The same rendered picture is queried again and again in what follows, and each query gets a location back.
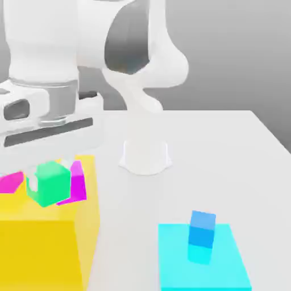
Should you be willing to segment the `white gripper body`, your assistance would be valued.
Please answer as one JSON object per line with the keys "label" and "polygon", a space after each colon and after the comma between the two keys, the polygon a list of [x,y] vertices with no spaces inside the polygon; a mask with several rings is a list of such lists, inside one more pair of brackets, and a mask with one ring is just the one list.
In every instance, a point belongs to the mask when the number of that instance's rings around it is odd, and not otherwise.
{"label": "white gripper body", "polygon": [[0,119],[0,164],[37,164],[81,155],[103,139],[103,116],[83,116],[41,127],[29,120]]}

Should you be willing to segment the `small cyan cube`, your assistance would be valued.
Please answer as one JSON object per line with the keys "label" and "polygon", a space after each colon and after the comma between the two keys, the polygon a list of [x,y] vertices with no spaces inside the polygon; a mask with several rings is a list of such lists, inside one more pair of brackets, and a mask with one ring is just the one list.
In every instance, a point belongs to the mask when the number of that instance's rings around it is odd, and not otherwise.
{"label": "small cyan cube", "polygon": [[212,256],[212,248],[188,245],[188,260],[192,263],[209,265]]}

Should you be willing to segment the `small blue cube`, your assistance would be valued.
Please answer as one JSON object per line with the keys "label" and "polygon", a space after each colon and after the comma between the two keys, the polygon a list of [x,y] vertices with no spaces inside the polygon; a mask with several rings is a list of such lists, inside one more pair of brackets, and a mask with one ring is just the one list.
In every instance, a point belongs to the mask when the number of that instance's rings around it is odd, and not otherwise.
{"label": "small blue cube", "polygon": [[192,211],[188,243],[194,246],[212,248],[214,242],[216,215]]}

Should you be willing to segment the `large cyan box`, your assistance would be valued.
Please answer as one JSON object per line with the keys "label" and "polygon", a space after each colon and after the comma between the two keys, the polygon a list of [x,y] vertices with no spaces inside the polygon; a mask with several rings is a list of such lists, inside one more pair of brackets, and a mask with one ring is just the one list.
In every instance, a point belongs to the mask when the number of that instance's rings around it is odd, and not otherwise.
{"label": "large cyan box", "polygon": [[161,291],[252,291],[230,225],[217,224],[209,265],[188,260],[187,224],[158,226]]}

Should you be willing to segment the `large yellow box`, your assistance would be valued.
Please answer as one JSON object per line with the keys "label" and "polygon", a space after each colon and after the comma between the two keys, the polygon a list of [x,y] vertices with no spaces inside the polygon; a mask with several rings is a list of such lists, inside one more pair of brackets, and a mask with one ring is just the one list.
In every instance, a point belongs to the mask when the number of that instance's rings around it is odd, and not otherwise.
{"label": "large yellow box", "polygon": [[0,193],[0,291],[87,291],[100,226],[95,157],[77,155],[87,199],[41,207],[26,177]]}

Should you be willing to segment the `small magenta cube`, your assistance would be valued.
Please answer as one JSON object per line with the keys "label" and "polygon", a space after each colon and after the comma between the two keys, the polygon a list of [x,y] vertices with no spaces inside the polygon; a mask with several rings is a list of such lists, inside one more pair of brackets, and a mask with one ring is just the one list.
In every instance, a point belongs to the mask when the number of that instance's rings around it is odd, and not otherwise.
{"label": "small magenta cube", "polygon": [[23,172],[16,172],[0,177],[0,194],[14,194],[23,182]]}
{"label": "small magenta cube", "polygon": [[70,197],[58,202],[56,205],[83,201],[87,199],[85,175],[80,160],[73,162],[71,168]]}

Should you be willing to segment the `small green cube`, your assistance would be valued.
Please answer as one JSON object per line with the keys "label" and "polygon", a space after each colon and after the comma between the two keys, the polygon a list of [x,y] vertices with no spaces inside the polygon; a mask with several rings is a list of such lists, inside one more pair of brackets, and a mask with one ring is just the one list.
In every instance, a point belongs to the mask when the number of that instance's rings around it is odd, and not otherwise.
{"label": "small green cube", "polygon": [[63,165],[50,161],[39,164],[35,176],[38,180],[38,189],[33,191],[26,178],[27,195],[41,207],[47,207],[66,200],[70,197],[71,172]]}

